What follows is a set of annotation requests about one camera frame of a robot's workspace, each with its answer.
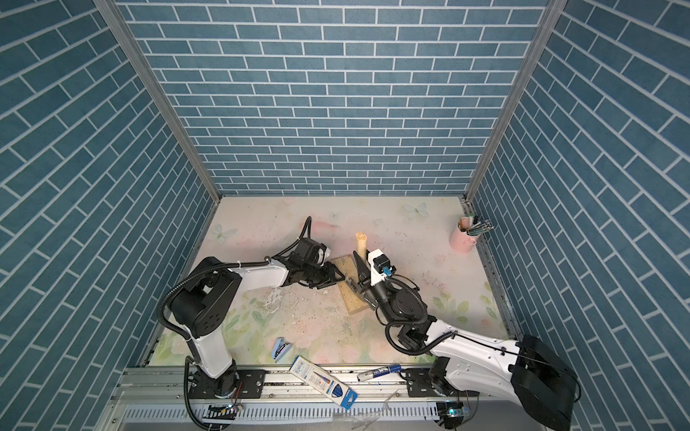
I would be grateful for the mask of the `wooden plank with nails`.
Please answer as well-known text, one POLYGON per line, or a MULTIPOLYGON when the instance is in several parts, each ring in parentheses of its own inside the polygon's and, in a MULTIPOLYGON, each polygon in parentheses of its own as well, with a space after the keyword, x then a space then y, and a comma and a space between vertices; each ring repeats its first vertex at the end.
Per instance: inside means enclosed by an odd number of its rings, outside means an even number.
POLYGON ((344 276, 344 280, 338 283, 341 298, 349 315, 357 314, 370 309, 370 305, 363 301, 352 288, 359 280, 355 261, 351 255, 341 256, 332 260, 332 263, 344 276))

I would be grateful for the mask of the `wooden claw hammer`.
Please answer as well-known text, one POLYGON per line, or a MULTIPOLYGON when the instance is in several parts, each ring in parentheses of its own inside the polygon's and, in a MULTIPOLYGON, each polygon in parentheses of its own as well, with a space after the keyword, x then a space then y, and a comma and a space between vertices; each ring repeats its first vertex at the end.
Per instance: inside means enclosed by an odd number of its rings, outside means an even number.
POLYGON ((355 268, 355 275, 348 280, 350 289, 357 295, 363 294, 370 287, 371 269, 369 267, 368 237, 361 232, 355 234, 356 248, 352 253, 352 261, 355 268))

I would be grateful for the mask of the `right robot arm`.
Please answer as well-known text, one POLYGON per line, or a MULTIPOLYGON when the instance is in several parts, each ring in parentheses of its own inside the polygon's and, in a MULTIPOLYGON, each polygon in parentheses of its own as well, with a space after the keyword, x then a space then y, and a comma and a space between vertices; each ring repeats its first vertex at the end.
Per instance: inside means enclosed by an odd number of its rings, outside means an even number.
POLYGON ((541 339, 488 338, 460 330, 429 313, 419 287, 400 276, 379 250, 352 254, 350 290, 377 314, 387 342, 406 356, 435 358, 429 383, 443 395, 477 391, 519 404, 552 430, 571 428, 581 397, 576 372, 541 339))

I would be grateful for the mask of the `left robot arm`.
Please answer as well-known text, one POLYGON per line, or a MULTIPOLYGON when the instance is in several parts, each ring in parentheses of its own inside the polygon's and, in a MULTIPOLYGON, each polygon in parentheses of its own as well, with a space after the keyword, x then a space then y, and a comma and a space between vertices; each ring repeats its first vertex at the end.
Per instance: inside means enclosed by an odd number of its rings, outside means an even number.
POLYGON ((234 364, 221 325, 238 293, 294 284, 323 289, 345 280, 328 260, 330 249, 311 238, 311 227, 312 218, 307 217, 291 245, 263 260, 222 262, 208 257, 159 299, 159 323, 184 339, 206 377, 217 380, 234 364))

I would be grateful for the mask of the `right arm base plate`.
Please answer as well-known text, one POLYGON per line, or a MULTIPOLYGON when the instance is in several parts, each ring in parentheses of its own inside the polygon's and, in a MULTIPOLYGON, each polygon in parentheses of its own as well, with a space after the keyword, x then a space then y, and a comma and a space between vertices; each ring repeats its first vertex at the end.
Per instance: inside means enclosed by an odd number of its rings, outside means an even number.
POLYGON ((430 368, 404 368, 399 372, 406 383, 408 396, 411 398, 451 397, 471 398, 479 396, 479 391, 460 391, 444 377, 434 375, 430 368))

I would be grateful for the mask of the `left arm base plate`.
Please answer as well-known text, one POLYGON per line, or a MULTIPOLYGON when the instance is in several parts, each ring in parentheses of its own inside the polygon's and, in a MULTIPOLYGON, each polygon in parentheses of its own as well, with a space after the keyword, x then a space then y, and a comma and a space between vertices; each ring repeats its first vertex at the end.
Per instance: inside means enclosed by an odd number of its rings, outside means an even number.
POLYGON ((216 379, 195 371, 190 376, 188 395, 194 400, 259 399, 265 377, 266 371, 262 369, 230 369, 216 379))

